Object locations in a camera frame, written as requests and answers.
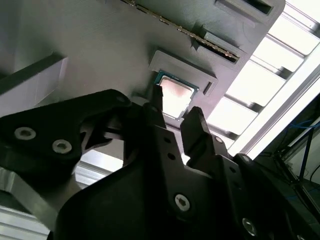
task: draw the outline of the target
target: blue cable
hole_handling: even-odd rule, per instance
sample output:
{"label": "blue cable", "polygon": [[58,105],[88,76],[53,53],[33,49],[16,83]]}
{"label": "blue cable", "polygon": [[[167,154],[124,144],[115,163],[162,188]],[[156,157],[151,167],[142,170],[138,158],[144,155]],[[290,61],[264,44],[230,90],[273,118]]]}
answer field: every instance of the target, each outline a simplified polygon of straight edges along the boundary
{"label": "blue cable", "polygon": [[298,129],[312,129],[312,128],[317,128],[320,127],[320,122],[317,123],[316,125],[313,126],[301,126],[302,124],[311,122],[312,120],[308,120],[308,121],[304,121],[304,122],[300,122],[298,124],[290,124],[293,128],[298,128]]}
{"label": "blue cable", "polygon": [[[313,192],[320,192],[318,188],[314,188],[308,191],[308,193],[313,193]],[[287,200],[295,200],[298,199],[299,197],[297,195],[294,196],[287,196],[286,199]]]}

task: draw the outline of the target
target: screw hole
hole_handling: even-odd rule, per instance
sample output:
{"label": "screw hole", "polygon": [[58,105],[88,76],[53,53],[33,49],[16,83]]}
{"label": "screw hole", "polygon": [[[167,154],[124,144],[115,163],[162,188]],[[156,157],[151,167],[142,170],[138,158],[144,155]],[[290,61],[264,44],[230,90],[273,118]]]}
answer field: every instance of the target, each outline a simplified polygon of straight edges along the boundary
{"label": "screw hole", "polygon": [[233,185],[234,185],[237,189],[240,189],[240,190],[241,190],[241,187],[239,186],[238,183],[234,182]]}
{"label": "screw hole", "polygon": [[229,169],[230,169],[231,172],[233,172],[234,174],[237,172],[233,167],[229,167]]}
{"label": "screw hole", "polygon": [[165,138],[164,138],[164,141],[165,141],[166,143],[168,143],[168,144],[170,144],[170,143],[171,143],[170,139],[169,139],[169,138],[167,138],[167,137],[165,137]]}
{"label": "screw hole", "polygon": [[22,130],[20,132],[20,135],[23,136],[23,137],[30,137],[31,136],[31,132],[28,131],[28,130]]}
{"label": "screw hole", "polygon": [[176,156],[173,155],[172,153],[168,153],[168,158],[171,160],[176,160]]}
{"label": "screw hole", "polygon": [[66,149],[67,149],[67,146],[66,146],[66,144],[64,144],[64,143],[59,143],[59,144],[57,145],[57,147],[58,147],[59,149],[62,149],[62,150],[66,150]]}

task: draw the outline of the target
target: silver screw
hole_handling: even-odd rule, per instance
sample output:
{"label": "silver screw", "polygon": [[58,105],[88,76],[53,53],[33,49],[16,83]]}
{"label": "silver screw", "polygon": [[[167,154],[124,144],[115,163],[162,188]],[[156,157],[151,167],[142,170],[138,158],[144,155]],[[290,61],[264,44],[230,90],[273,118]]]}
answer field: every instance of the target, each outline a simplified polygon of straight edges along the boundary
{"label": "silver screw", "polygon": [[244,229],[253,237],[257,236],[257,229],[255,225],[247,218],[242,219]]}
{"label": "silver screw", "polygon": [[218,137],[218,136],[215,136],[214,139],[217,140],[221,144],[224,143],[224,141],[222,141],[222,139],[220,137]]}
{"label": "silver screw", "polygon": [[67,140],[59,139],[52,143],[52,149],[57,154],[67,154],[72,150],[72,145]]}
{"label": "silver screw", "polygon": [[14,131],[14,135],[19,140],[31,140],[36,137],[36,132],[30,127],[19,127]]}
{"label": "silver screw", "polygon": [[190,209],[190,202],[185,196],[177,194],[174,198],[174,201],[182,212],[186,212]]}

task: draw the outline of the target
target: white surface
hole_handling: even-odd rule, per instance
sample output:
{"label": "white surface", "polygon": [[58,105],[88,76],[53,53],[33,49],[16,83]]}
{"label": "white surface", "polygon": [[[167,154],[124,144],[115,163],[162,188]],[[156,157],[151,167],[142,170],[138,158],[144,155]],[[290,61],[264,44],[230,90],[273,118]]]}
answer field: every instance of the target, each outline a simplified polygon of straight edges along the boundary
{"label": "white surface", "polygon": [[315,84],[311,91],[303,95],[302,100],[299,103],[294,104],[294,108],[291,107],[291,113],[288,113],[282,117],[278,116],[278,122],[275,125],[265,126],[267,121],[275,115],[277,110],[285,104],[293,93],[301,85],[305,84],[308,76],[316,69],[320,63],[320,46],[317,46],[315,50],[305,60],[303,65],[292,75],[292,77],[286,82],[286,84],[280,89],[280,91],[274,96],[269,104],[261,111],[261,113],[254,119],[250,126],[243,132],[243,134],[234,142],[229,149],[231,155],[243,152],[244,147],[249,141],[255,137],[256,133],[263,127],[267,127],[267,133],[262,135],[256,142],[255,146],[249,151],[245,151],[249,154],[249,157],[254,159],[268,144],[287,126],[304,108],[305,106],[320,92],[320,86]]}
{"label": "white surface", "polygon": [[190,104],[193,90],[176,83],[167,76],[162,77],[160,86],[163,93],[163,112],[178,118]]}
{"label": "white surface", "polygon": [[270,37],[262,40],[253,55],[277,69],[284,67],[291,72],[297,70],[304,61],[302,56],[295,54]]}
{"label": "white surface", "polygon": [[208,117],[207,122],[224,131],[240,135],[256,116],[256,112],[223,97]]}
{"label": "white surface", "polygon": [[308,15],[310,18],[320,22],[319,0],[286,0],[289,4]]}
{"label": "white surface", "polygon": [[284,7],[283,12],[288,14],[295,20],[297,20],[298,23],[301,23],[301,25],[306,27],[306,29],[312,29],[312,30],[317,29],[317,22],[315,22],[313,19],[305,15],[303,12],[296,9],[294,6],[288,4],[288,2]]}
{"label": "white surface", "polygon": [[278,18],[269,34],[303,55],[310,54],[320,42],[316,36],[295,25],[284,16]]}
{"label": "white surface", "polygon": [[226,94],[246,104],[265,106],[284,84],[278,75],[248,61]]}

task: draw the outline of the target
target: gray panel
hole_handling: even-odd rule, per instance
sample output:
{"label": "gray panel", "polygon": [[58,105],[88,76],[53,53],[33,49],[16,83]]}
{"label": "gray panel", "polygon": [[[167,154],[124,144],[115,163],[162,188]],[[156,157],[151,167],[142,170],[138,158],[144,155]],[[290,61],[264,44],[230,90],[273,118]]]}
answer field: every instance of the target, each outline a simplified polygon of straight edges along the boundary
{"label": "gray panel", "polygon": [[284,1],[275,0],[216,0],[215,5],[253,27],[274,22],[285,7]]}
{"label": "gray panel", "polygon": [[212,34],[209,30],[207,30],[206,26],[203,26],[201,28],[200,36],[205,40],[214,43],[239,57],[239,60],[237,60],[236,62],[232,62],[230,61],[231,59],[229,57],[225,55],[218,55],[207,47],[200,45],[199,42],[194,41],[193,46],[195,47],[196,51],[199,53],[202,52],[201,54],[204,54],[212,62],[218,62],[234,71],[239,71],[250,58],[250,55],[248,55],[241,49]]}
{"label": "gray panel", "polygon": [[22,3],[22,0],[1,1],[0,73],[7,75],[14,72]]}
{"label": "gray panel", "polygon": [[61,56],[52,55],[0,79],[0,116],[37,105],[58,87],[65,64]]}

